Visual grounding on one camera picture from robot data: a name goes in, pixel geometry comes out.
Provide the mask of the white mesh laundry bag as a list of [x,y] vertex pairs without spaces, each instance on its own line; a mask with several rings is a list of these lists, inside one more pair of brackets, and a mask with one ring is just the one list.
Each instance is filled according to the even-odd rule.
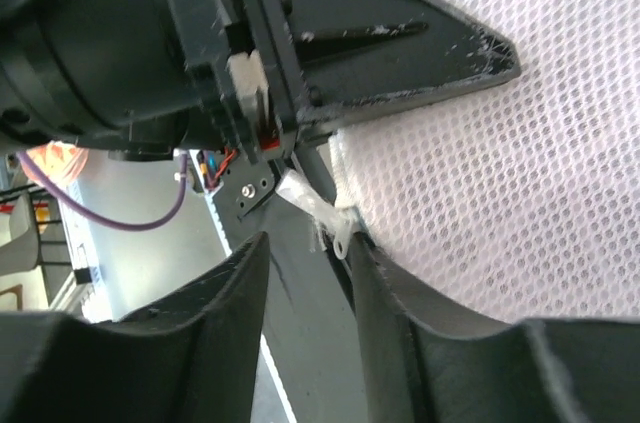
[[487,317],[639,314],[639,0],[446,0],[517,46],[513,81],[339,131],[326,203],[285,200]]

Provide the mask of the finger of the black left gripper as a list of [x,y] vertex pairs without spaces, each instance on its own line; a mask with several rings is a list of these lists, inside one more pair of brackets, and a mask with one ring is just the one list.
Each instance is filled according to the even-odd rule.
[[514,45],[443,0],[241,0],[268,135],[352,124],[504,84]]

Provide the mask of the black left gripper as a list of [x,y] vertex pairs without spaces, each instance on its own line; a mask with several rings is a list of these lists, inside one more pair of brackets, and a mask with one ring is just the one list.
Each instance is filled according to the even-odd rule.
[[161,160],[292,152],[287,0],[1,0],[1,151],[51,141]]

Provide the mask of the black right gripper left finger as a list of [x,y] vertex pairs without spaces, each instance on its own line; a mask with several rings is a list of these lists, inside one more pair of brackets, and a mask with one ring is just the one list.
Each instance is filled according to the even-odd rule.
[[1,317],[5,422],[247,422],[269,279],[258,233],[117,322]]

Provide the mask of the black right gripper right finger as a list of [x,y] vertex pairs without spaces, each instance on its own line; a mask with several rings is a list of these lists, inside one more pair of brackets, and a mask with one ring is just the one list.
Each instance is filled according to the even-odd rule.
[[349,247],[374,422],[635,422],[633,319],[483,316],[397,265],[365,234]]

